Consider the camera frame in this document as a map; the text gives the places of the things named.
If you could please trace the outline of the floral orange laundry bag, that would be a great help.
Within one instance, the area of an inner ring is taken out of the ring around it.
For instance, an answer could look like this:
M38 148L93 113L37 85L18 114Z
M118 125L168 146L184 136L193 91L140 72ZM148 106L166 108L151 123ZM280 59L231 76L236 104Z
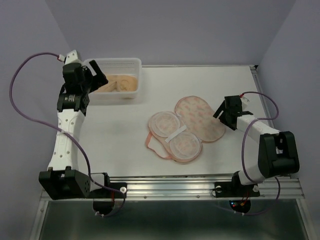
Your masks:
M202 152L203 143L223 137L226 127L213 117L215 111L198 96L186 96L174 111L160 111L148 120L147 149L160 158L188 163Z

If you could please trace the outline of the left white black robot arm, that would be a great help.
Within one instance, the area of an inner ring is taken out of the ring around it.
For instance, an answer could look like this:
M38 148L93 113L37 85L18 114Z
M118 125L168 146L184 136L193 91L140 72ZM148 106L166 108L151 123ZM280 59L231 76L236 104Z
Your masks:
M52 200L87 198L91 180L79 171L78 142L90 103L89 94L109 81L95 60L88 65L66 63L62 76L64 84L57 101L58 130L53 155L38 180Z

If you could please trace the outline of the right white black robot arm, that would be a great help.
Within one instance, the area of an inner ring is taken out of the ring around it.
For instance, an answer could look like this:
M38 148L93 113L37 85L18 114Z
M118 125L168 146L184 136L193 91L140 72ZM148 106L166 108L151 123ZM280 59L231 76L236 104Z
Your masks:
M243 95L226 96L213 115L231 130L243 132L242 170L235 172L230 182L231 192L235 195L242 195L249 185L262 183L272 177L295 174L300 170L294 134L272 128L263 123L266 118L256 118L252 112L245 111L248 102ZM258 144L257 162L251 167L245 164L247 137Z

